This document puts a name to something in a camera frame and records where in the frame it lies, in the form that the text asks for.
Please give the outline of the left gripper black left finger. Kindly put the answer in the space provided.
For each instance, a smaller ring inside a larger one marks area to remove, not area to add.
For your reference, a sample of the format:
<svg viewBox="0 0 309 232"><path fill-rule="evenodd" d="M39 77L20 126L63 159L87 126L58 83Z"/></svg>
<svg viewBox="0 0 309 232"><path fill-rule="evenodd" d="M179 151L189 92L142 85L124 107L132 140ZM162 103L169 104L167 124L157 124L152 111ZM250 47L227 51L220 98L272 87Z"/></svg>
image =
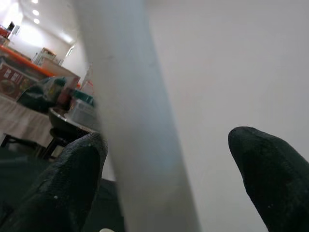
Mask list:
<svg viewBox="0 0 309 232"><path fill-rule="evenodd" d="M99 133L63 148L34 181L2 232L80 232L96 197L108 153Z"/></svg>

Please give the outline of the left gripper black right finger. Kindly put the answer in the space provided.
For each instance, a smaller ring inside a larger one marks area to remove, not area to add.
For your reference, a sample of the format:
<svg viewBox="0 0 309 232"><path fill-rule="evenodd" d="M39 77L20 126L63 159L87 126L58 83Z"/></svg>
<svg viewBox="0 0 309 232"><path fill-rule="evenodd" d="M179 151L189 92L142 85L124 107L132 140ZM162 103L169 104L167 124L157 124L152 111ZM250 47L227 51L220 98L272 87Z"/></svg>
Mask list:
<svg viewBox="0 0 309 232"><path fill-rule="evenodd" d="M286 141L236 127L228 146L245 190L270 232L309 230L309 163Z"/></svg>

